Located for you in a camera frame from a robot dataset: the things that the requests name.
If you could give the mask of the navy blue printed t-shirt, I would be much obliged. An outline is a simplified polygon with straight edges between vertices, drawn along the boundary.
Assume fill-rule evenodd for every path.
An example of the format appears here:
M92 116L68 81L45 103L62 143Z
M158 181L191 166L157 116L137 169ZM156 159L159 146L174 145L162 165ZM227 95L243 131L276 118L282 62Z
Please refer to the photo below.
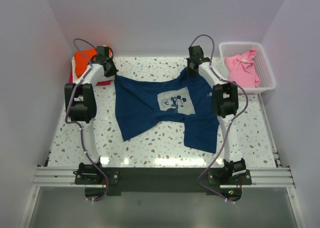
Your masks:
M175 79L137 81L116 76L115 117L124 141L160 122L184 124L184 145L215 153L219 121L211 110L212 87L200 75L184 68Z

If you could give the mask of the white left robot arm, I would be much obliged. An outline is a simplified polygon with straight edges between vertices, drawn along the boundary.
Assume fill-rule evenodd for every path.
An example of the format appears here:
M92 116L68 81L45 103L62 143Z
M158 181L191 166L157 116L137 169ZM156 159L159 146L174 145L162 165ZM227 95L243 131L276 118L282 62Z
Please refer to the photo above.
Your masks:
M96 147L94 121L97 115L97 103L94 87L102 77L110 78L117 74L113 50L108 46L97 46L96 54L89 58L83 51L80 53L88 61L84 73L74 83L64 86L65 122L79 127L80 143L88 164L80 164L77 177L92 184L108 185L108 177L102 171L100 156Z

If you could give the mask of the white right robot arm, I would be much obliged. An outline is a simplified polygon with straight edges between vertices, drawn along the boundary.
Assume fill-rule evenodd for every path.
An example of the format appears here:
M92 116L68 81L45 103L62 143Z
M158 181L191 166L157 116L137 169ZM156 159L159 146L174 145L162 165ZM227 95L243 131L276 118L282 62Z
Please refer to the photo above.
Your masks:
M213 177L219 184L233 185L247 171L236 127L236 118L244 112L238 112L239 86L227 80L212 66L212 60L204 56L199 45L190 46L188 52L187 74L203 77L212 87L211 110L217 116L223 137L223 167Z

